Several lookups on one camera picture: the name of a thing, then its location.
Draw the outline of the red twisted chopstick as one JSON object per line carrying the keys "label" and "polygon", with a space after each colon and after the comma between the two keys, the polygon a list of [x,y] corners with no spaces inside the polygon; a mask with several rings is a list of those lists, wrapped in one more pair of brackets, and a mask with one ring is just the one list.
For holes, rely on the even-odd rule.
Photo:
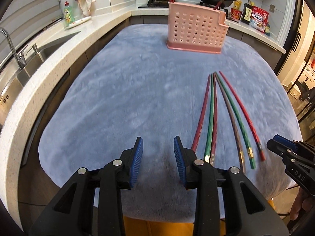
{"label": "red twisted chopstick", "polygon": [[204,98],[203,98],[201,113],[200,113],[200,116],[199,116],[199,121],[198,121],[198,124],[197,124],[197,127],[196,127],[193,143],[192,143],[192,146],[191,146],[191,149],[194,152],[196,152],[196,150],[197,150],[197,146],[199,144],[199,139],[200,139],[200,135],[201,135],[202,127],[203,127],[203,122],[204,122],[204,119],[205,119],[207,102],[208,102],[208,96],[209,96],[210,83],[211,83],[211,75],[208,75],[207,86],[206,86],[206,90],[205,90],[205,94],[204,94]]}

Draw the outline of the green gold-banded chopstick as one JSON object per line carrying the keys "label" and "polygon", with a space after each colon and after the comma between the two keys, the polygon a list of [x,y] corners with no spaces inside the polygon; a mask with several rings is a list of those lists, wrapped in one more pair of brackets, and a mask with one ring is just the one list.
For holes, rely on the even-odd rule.
{"label": "green gold-banded chopstick", "polygon": [[219,76],[219,80],[220,82],[223,84],[223,87],[224,87],[224,90],[227,94],[227,97],[230,101],[230,104],[231,104],[231,107],[232,107],[232,110],[234,112],[234,117],[235,117],[235,121],[236,121],[236,126],[238,129],[240,129],[240,132],[242,134],[242,137],[244,139],[244,143],[245,143],[245,146],[246,146],[246,150],[247,150],[247,153],[248,153],[248,157],[249,157],[249,162],[250,162],[250,167],[251,169],[255,169],[256,168],[256,162],[255,162],[255,158],[254,158],[254,154],[253,154],[253,150],[251,148],[251,145],[250,145],[250,142],[249,142],[249,137],[248,137],[248,134],[245,130],[245,126],[242,122],[242,119],[241,119],[241,116],[236,108],[236,105],[231,97],[231,95],[229,94],[228,90],[226,89],[223,81],[221,80],[220,76]]}

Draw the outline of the maroon chopstick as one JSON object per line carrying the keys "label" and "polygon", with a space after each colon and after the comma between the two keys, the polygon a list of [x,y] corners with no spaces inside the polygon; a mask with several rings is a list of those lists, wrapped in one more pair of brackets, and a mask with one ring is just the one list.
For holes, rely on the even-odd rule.
{"label": "maroon chopstick", "polygon": [[213,131],[212,131],[212,143],[211,143],[211,152],[210,152],[210,164],[214,166],[215,163],[215,155],[216,155],[216,143],[217,143],[217,88],[216,88],[216,76],[215,73],[213,73],[213,96],[214,96],[214,116],[213,116]]}

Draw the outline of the brown chopstick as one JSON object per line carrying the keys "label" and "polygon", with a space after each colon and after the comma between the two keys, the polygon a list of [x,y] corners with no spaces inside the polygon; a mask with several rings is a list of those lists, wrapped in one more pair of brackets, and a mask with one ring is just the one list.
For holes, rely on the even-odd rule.
{"label": "brown chopstick", "polygon": [[244,157],[244,151],[241,145],[241,140],[240,140],[240,134],[238,132],[238,128],[236,126],[236,121],[235,121],[235,117],[234,117],[234,112],[232,110],[230,101],[227,97],[227,94],[224,90],[223,84],[220,82],[219,80],[219,76],[217,75],[217,73],[214,73],[214,76],[218,82],[218,85],[220,87],[220,91],[222,93],[226,108],[227,108],[227,112],[229,114],[229,118],[231,121],[231,125],[232,125],[232,130],[233,130],[233,134],[234,134],[234,138],[235,138],[235,145],[236,145],[236,149],[238,152],[238,158],[239,158],[239,165],[240,165],[240,170],[244,173],[246,172],[246,164],[245,164],[245,157]]}

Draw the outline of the blue fleece table mat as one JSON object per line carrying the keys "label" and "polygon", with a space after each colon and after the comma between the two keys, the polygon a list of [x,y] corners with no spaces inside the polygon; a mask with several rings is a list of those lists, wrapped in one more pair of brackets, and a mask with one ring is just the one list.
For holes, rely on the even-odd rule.
{"label": "blue fleece table mat", "polygon": [[173,139],[192,145],[208,76],[223,73],[263,145],[302,138],[283,86],[248,44],[227,37],[221,54],[168,49],[166,25],[120,31],[83,69],[40,139],[43,170],[57,186],[80,167],[94,170],[143,139],[138,180],[122,192],[125,216],[194,221],[196,192],[180,183]]}

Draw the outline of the pink perforated utensil holder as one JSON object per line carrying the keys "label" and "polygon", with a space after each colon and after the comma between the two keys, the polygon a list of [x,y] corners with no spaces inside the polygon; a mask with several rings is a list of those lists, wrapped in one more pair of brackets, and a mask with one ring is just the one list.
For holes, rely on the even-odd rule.
{"label": "pink perforated utensil holder", "polygon": [[170,2],[167,47],[220,54],[229,26],[226,13],[195,4]]}

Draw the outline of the small blue yellow container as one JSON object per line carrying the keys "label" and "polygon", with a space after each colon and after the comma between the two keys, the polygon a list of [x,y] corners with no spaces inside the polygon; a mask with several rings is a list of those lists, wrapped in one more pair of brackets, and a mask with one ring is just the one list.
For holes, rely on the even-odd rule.
{"label": "small blue yellow container", "polygon": [[270,36],[270,25],[268,23],[265,25],[264,34]]}

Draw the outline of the steel sink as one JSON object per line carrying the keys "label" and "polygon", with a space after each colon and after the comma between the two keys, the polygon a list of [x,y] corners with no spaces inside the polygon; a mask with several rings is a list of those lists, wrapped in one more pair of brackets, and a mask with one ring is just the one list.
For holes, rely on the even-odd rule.
{"label": "steel sink", "polygon": [[18,65],[5,67],[1,72],[1,126],[4,125],[12,105],[29,79],[45,60],[75,35],[77,33],[72,33],[39,47],[27,59],[27,64],[23,69],[20,69]]}

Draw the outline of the red cereal bag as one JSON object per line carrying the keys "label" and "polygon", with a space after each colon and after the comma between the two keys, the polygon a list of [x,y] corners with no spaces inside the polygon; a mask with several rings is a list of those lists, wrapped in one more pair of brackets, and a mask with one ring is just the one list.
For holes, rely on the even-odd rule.
{"label": "red cereal bag", "polygon": [[268,23],[269,13],[260,7],[253,6],[249,25],[260,32],[264,32]]}

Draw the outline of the chrome faucet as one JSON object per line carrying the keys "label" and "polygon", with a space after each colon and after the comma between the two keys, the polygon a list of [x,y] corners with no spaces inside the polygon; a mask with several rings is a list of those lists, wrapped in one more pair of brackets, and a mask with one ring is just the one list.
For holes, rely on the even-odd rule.
{"label": "chrome faucet", "polygon": [[[1,27],[1,34],[5,37],[5,39],[6,39],[7,43],[8,43],[8,47],[10,48],[11,53],[12,53],[12,55],[13,55],[13,58],[16,60],[16,62],[17,62],[17,64],[18,64],[19,68],[20,68],[21,70],[24,69],[24,68],[28,65],[28,63],[27,63],[27,61],[26,61],[26,59],[25,59],[25,56],[24,56],[24,50],[25,50],[26,46],[25,46],[24,49],[22,49],[22,50],[18,53],[17,50],[16,50],[16,48],[15,48],[14,45],[13,45],[13,41],[12,41],[12,39],[11,39],[10,34],[9,34],[9,33],[7,32],[7,30],[4,29],[3,27]],[[41,63],[43,63],[43,62],[44,62],[43,57],[39,54],[39,52],[38,52],[38,50],[37,50],[37,46],[34,45],[32,48],[34,49],[34,53],[35,53],[34,58],[37,58],[38,61],[40,61]]]}

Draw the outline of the green dish soap bottle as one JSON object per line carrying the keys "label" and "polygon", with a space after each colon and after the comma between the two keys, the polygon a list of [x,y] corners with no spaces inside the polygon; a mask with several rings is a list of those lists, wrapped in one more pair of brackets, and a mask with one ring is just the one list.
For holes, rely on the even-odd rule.
{"label": "green dish soap bottle", "polygon": [[71,23],[75,21],[75,18],[72,12],[72,7],[68,3],[68,1],[65,2],[64,16],[65,16],[66,26],[69,26]]}

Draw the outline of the dark soy sauce bottle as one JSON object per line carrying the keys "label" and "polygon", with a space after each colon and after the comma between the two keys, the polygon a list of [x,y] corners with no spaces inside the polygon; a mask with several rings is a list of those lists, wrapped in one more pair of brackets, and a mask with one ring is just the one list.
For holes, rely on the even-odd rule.
{"label": "dark soy sauce bottle", "polygon": [[241,22],[249,25],[251,14],[253,12],[253,6],[254,6],[254,3],[252,1],[250,1],[250,0],[248,0],[247,3],[244,3],[244,9],[242,11],[242,15],[241,15],[241,18],[240,18]]}

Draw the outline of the black gas hob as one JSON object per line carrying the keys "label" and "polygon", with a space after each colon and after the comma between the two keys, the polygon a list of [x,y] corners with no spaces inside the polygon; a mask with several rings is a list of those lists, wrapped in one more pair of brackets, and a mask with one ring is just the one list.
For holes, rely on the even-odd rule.
{"label": "black gas hob", "polygon": [[167,8],[167,7],[175,7],[175,6],[180,6],[180,7],[192,7],[192,8],[198,8],[201,6],[204,7],[210,7],[214,8],[215,6],[212,5],[207,5],[202,2],[199,4],[193,4],[193,3],[183,3],[183,2],[177,2],[174,1],[173,3],[170,3],[169,0],[148,0],[147,5],[141,5],[139,8],[145,8],[145,7],[159,7],[159,8]]}

